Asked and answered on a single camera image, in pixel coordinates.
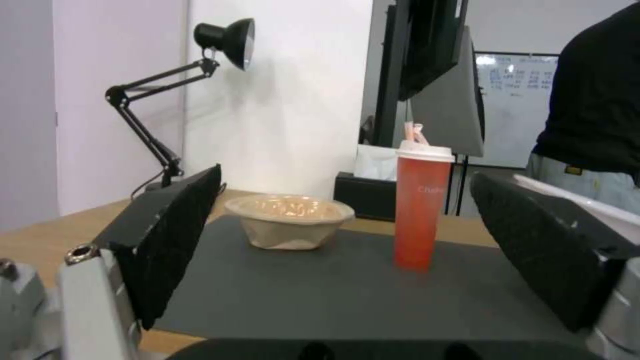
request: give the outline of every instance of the white lid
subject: white lid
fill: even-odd
[[[448,147],[425,145],[409,140],[402,141],[396,154],[405,159],[440,161],[443,163],[452,163],[454,161],[454,156]]]

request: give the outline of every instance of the person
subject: person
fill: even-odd
[[[562,50],[527,175],[640,214],[640,3]]]

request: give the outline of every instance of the black shirt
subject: black shirt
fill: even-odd
[[[640,172],[640,3],[562,50],[533,152],[586,170]]]

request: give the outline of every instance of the red drink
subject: red drink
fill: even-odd
[[[398,150],[394,261],[402,268],[426,271],[453,156],[446,147],[409,146]]]

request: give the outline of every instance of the gray pants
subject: gray pants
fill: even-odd
[[[557,188],[640,215],[640,188],[621,172],[581,170],[567,174],[567,164],[537,154],[529,156],[526,175]]]

